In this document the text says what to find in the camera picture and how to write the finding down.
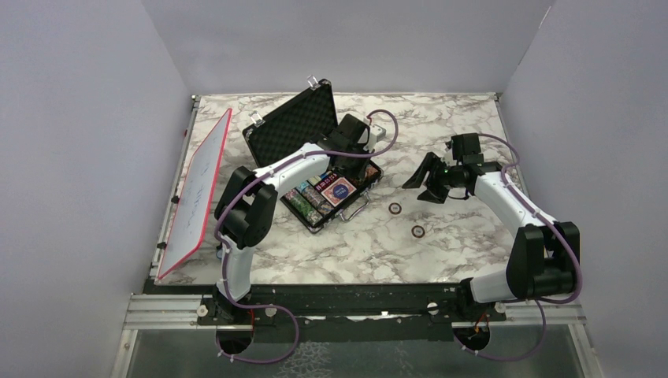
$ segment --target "gray wall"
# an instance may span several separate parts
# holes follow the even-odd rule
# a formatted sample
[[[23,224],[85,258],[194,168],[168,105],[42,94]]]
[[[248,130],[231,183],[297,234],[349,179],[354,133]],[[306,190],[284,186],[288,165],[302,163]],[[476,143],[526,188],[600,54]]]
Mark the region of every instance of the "gray wall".
[[[108,376],[189,92],[139,0],[0,8],[0,376]]]
[[[668,2],[557,0],[502,96],[533,199],[582,234],[608,376],[665,376]]]
[[[502,91],[553,0],[143,0],[198,94]]]

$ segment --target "handwriting on whiteboard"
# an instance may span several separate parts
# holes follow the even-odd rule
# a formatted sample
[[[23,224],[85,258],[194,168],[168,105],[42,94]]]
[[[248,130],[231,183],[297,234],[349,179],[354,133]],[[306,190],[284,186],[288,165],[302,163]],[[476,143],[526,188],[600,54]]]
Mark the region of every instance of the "handwriting on whiteboard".
[[[158,279],[162,279],[192,255],[204,240],[231,117],[232,110],[228,109],[192,155],[165,254],[158,269]]]

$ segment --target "poker chip set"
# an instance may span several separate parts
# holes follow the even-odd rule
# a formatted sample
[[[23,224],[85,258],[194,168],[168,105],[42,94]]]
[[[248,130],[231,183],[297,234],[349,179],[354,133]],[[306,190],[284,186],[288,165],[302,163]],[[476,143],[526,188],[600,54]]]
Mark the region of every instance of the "poker chip set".
[[[254,124],[243,130],[243,137],[258,167],[264,167],[337,125],[332,85],[320,80],[263,118],[255,116]],[[326,172],[291,189],[281,201],[315,233],[370,189],[382,174],[372,161],[362,179]]]

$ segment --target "purple cable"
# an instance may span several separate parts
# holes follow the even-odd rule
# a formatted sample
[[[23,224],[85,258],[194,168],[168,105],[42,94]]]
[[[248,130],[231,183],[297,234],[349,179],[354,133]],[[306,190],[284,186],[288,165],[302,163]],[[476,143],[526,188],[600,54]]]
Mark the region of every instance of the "purple cable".
[[[498,357],[498,356],[491,356],[489,354],[482,353],[482,352],[479,352],[479,351],[476,353],[475,350],[471,350],[471,349],[467,348],[466,346],[464,346],[464,344],[462,344],[462,342],[459,341],[459,339],[457,339],[456,337],[455,337],[455,341],[460,346],[462,346],[463,350],[475,355],[476,357],[482,357],[484,359],[491,360],[491,361],[516,362],[516,361],[523,360],[525,358],[530,358],[534,354],[536,354],[538,352],[538,350],[543,346],[543,343],[545,341],[545,335],[547,334],[547,319],[545,318],[545,310],[540,305],[540,303],[538,303],[537,300],[536,300],[536,306],[538,306],[538,309],[540,310],[540,316],[543,318],[543,331],[540,333],[540,339],[538,340],[538,343],[530,351],[524,353],[521,356],[517,356],[517,357]]]
[[[478,135],[484,136],[487,138],[492,138],[494,140],[497,140],[504,145],[506,145],[512,152],[515,154],[515,162],[506,164],[501,168],[501,180],[503,180],[503,184],[506,185],[506,187],[510,190],[510,193],[531,213],[531,214],[536,214],[536,218],[538,218],[540,221],[545,223],[547,225],[547,228],[552,231],[552,234],[556,236],[556,238],[559,240],[559,242],[562,244],[566,252],[568,253],[568,256],[570,257],[570,260],[573,262],[573,266],[575,267],[575,290],[573,291],[573,294],[566,298],[566,299],[549,299],[549,298],[543,298],[539,297],[541,301],[547,302],[547,303],[553,303],[557,305],[563,305],[566,303],[571,303],[574,301],[579,295],[580,292],[582,291],[582,270],[580,269],[580,262],[577,260],[575,257],[575,253],[573,252],[573,248],[571,248],[568,245],[568,242],[564,239],[562,234],[557,230],[557,228],[546,218],[543,217],[542,214],[536,213],[536,209],[533,208],[524,198],[520,195],[517,189],[515,189],[514,185],[509,185],[509,181],[506,178],[506,171],[509,168],[513,168],[517,166],[520,162],[520,155],[518,154],[518,151],[513,147],[510,143],[506,142],[505,140],[499,138],[496,135],[492,134],[485,134],[483,132],[479,132]]]
[[[314,155],[343,156],[343,157],[346,157],[346,158],[352,158],[352,157],[353,158],[373,158],[373,157],[378,156],[380,154],[384,154],[385,152],[390,150],[390,148],[392,148],[392,146],[395,144],[395,142],[397,140],[397,136],[399,136],[399,122],[397,121],[394,114],[388,112],[385,109],[374,110],[373,112],[367,114],[366,117],[371,119],[371,116],[373,114],[376,114],[376,113],[385,113],[385,114],[389,115],[389,117],[392,119],[392,122],[394,122],[394,124],[395,124],[395,134],[392,137],[392,141],[383,150],[373,152],[371,154],[350,154],[348,152],[340,152],[340,151],[310,151],[310,152],[305,153],[303,156],[302,155],[294,156],[293,158],[288,159],[287,161],[285,161],[283,164],[278,165],[273,170],[273,174],[278,174],[282,169],[284,169],[288,165],[294,163],[295,161],[304,159],[304,158],[309,157],[309,156],[314,156]],[[297,345],[299,344],[299,322],[297,321],[297,318],[295,317],[295,315],[289,309],[286,309],[283,306],[277,306],[277,305],[252,305],[252,306],[242,305],[242,304],[238,303],[237,301],[235,301],[234,299],[232,299],[232,294],[230,293],[229,286],[228,286],[228,283],[227,283],[228,282],[227,281],[228,256],[229,256],[229,251],[232,250],[232,246],[230,246],[229,242],[227,240],[225,240],[225,238],[223,238],[223,235],[218,231],[218,230],[221,229],[221,226],[222,226],[223,222],[225,222],[225,218],[228,216],[229,212],[234,208],[236,203],[238,201],[240,201],[241,198],[252,187],[257,185],[258,183],[260,183],[264,179],[270,177],[271,175],[272,175],[271,172],[267,172],[266,174],[264,174],[262,176],[259,176],[257,179],[250,182],[244,189],[242,189],[236,195],[236,197],[234,197],[230,201],[230,203],[225,207],[225,211],[223,211],[221,216],[218,218],[218,222],[216,223],[216,227],[214,228],[214,235],[219,242],[221,242],[225,245],[225,248],[226,248],[226,253],[223,254],[222,276],[223,276],[223,288],[225,289],[225,296],[227,297],[229,302],[231,304],[233,304],[235,307],[238,307],[240,309],[279,309],[280,311],[283,311],[284,313],[286,313],[292,319],[292,323],[295,324],[295,341],[292,343],[292,346],[290,347],[290,350],[288,350],[287,353],[283,354],[280,357],[272,358],[272,359],[269,359],[269,360],[254,360],[252,358],[234,357],[235,356],[234,354],[225,353],[220,348],[218,343],[216,343],[216,345],[218,346],[219,351],[220,351],[220,353],[218,355],[219,356],[224,355],[225,357],[229,357],[230,361],[237,360],[237,361],[242,361],[242,362],[249,362],[251,364],[262,364],[262,365],[273,364],[273,363],[282,361],[285,358],[290,357],[290,355],[295,352],[295,349],[297,349]]]

